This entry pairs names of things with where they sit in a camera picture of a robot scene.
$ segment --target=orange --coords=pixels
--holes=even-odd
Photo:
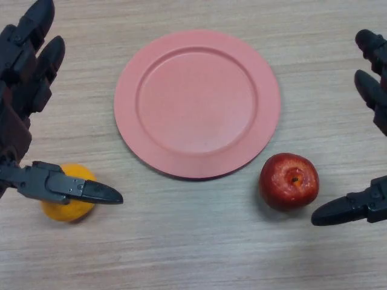
[[[89,179],[93,181],[96,180],[96,177],[93,175],[93,173],[85,166],[79,164],[64,164],[61,165],[61,168],[68,176]],[[41,204],[43,212],[49,218],[58,222],[76,221],[89,213],[95,206],[95,204],[77,201],[75,199],[72,199],[67,205],[54,204],[45,201],[42,201]]]

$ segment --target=red apple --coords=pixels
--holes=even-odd
[[[294,210],[316,199],[319,175],[306,158],[280,153],[266,161],[259,177],[259,190],[271,208]]]

